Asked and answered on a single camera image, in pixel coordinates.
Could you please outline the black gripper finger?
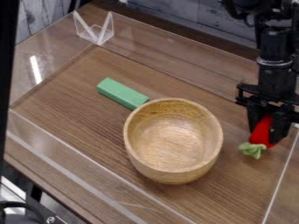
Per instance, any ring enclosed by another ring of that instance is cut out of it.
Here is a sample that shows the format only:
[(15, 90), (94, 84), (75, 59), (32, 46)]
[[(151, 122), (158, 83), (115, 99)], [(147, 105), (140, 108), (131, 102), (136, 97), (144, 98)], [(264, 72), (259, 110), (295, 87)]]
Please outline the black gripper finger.
[(264, 114), (264, 110), (260, 106), (254, 104), (250, 104), (247, 106), (247, 120), (248, 120), (250, 132), (254, 132), (263, 114)]
[(288, 135), (292, 124), (292, 113), (284, 109), (279, 109), (272, 114), (272, 122), (270, 127), (270, 143), (278, 144)]

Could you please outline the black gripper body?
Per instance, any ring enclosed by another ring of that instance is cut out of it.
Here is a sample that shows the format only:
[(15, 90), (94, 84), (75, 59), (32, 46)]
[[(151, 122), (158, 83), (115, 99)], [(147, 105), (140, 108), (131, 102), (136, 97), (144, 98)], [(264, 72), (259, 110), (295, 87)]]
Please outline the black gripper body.
[(272, 114), (279, 109), (284, 109), (292, 113), (292, 123), (299, 123), (299, 112), (295, 111), (295, 106), (299, 106), (298, 94), (291, 94), (291, 97), (288, 99), (279, 99), (262, 94), (259, 85), (244, 83), (239, 83), (236, 85), (236, 89), (238, 105), (242, 105), (246, 108), (250, 104), (258, 105), (263, 108), (264, 114)]

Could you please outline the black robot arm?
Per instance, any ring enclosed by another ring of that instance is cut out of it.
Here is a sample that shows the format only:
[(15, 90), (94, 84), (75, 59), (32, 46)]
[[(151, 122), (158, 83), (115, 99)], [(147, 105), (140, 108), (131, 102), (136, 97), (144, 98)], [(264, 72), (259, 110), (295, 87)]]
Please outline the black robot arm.
[(299, 0), (222, 0), (230, 16), (254, 21), (259, 56), (258, 83), (238, 84), (236, 104), (247, 108), (248, 127), (270, 119), (266, 135), (276, 144), (299, 123)]

